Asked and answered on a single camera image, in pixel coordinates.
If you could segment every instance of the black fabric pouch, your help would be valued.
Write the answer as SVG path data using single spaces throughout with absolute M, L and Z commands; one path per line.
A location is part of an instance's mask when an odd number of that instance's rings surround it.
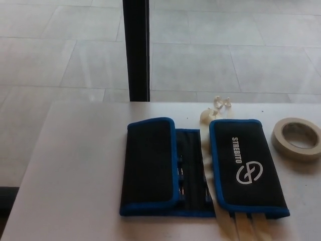
M 128 125 L 120 215 L 215 216 L 199 130 L 166 117 Z
M 230 212 L 289 216 L 262 124 L 220 119 L 210 124 L 217 201 Z

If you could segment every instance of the white logo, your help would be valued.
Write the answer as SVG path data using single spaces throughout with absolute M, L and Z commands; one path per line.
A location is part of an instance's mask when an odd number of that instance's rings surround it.
M 237 171 L 236 173 L 236 180 L 241 183 L 241 184 L 251 184 L 252 183 L 252 176 L 251 174 L 255 171 L 255 166 L 250 169 L 250 165 L 253 164 L 253 165 L 258 165 L 259 168 L 260 168 L 260 171 L 259 171 L 259 174 L 257 174 L 257 176 L 254 178 L 254 181 L 256 181 L 257 179 L 260 178 L 260 176 L 262 175 L 263 173 L 263 167 L 262 167 L 262 164 L 259 163 L 259 162 L 248 162 L 246 163 L 246 169 L 247 169 L 247 172 L 246 174 L 244 175 L 244 180 L 246 180 L 247 178 L 249 179 L 248 181 L 241 181 L 240 180 L 240 174 L 242 172 L 242 170 L 244 169 L 244 166 L 241 166 L 240 169 Z

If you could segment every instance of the black pole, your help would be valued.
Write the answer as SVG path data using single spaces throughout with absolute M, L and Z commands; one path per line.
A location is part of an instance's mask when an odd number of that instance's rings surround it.
M 150 101 L 149 0 L 122 0 L 130 101 Z

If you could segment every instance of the glass pane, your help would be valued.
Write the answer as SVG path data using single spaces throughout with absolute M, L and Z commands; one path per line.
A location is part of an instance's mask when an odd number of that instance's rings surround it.
M 152 0 L 151 100 L 321 101 L 321 1 Z

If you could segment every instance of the masking tape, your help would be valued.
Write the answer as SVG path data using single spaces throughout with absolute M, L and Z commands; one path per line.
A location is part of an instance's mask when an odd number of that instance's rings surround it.
M 297 147 L 285 139 L 286 135 L 295 133 L 307 138 L 313 147 Z M 275 124 L 271 141 L 274 148 L 285 157 L 308 162 L 321 156 L 320 136 L 321 130 L 315 124 L 300 118 L 285 118 Z

